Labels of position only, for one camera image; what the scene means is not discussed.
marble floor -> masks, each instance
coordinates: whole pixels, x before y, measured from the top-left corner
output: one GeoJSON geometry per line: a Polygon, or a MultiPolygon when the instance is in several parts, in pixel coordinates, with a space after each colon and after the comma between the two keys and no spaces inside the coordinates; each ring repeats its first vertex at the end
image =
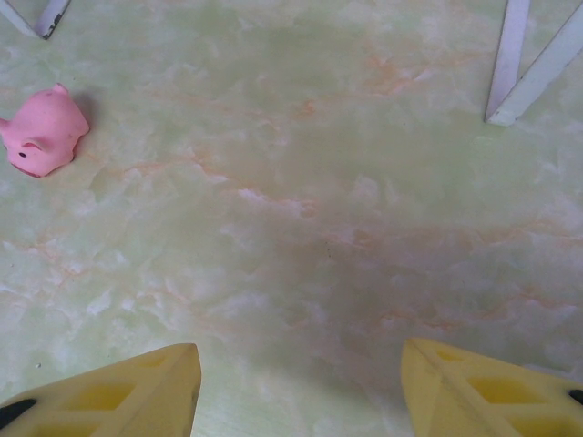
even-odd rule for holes
{"type": "MultiPolygon", "coordinates": [[[[524,66],[578,3],[533,4],[524,66]]],[[[48,178],[3,152],[1,398],[193,341],[192,435],[409,437],[410,336],[583,380],[583,58],[485,125],[505,4],[0,17],[0,117],[61,82],[92,126],[48,178]]]]}

yellow plastic part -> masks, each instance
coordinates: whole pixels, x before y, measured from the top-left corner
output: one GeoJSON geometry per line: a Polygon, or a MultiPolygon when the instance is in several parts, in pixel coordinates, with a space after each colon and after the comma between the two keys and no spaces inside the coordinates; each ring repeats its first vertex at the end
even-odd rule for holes
{"type": "Polygon", "coordinates": [[[583,437],[573,381],[410,339],[401,382],[416,437],[583,437]]]}
{"type": "Polygon", "coordinates": [[[0,406],[4,422],[11,409],[36,403],[0,436],[190,436],[200,378],[196,345],[168,346],[15,396],[0,406]]]}

chair leg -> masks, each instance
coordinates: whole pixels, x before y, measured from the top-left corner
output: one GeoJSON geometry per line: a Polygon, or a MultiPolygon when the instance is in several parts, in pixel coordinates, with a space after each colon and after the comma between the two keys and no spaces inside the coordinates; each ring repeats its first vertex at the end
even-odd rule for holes
{"type": "Polygon", "coordinates": [[[32,27],[7,0],[0,0],[0,13],[23,34],[48,39],[55,31],[71,0],[49,0],[45,10],[32,27]]]}
{"type": "Polygon", "coordinates": [[[8,18],[8,21],[15,25],[15,27],[23,34],[36,36],[35,30],[6,0],[0,0],[0,13],[8,18]]]}
{"type": "Polygon", "coordinates": [[[583,3],[517,81],[530,0],[508,0],[486,122],[510,126],[583,49],[583,3]]]}

pink toy pig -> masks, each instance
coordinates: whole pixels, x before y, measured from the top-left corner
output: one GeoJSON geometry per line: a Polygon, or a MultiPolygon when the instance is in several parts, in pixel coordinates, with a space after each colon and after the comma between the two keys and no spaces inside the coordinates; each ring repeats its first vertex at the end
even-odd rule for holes
{"type": "Polygon", "coordinates": [[[12,120],[0,118],[8,161],[35,178],[71,162],[77,141],[88,131],[89,124],[60,84],[32,95],[12,120]]]}

